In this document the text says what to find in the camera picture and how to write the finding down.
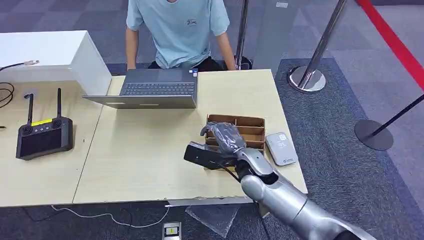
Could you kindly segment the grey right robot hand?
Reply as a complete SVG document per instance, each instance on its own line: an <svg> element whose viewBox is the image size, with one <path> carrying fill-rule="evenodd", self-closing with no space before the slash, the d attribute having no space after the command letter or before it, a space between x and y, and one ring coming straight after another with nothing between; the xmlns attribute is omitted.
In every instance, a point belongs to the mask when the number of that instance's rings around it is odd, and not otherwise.
<svg viewBox="0 0 424 240"><path fill-rule="evenodd" d="M247 147L247 143L241 136L238 128L228 122L208 122L200 131L204 136L211 132L218 144L220 152L226 155L234 154L237 151Z"/></svg>

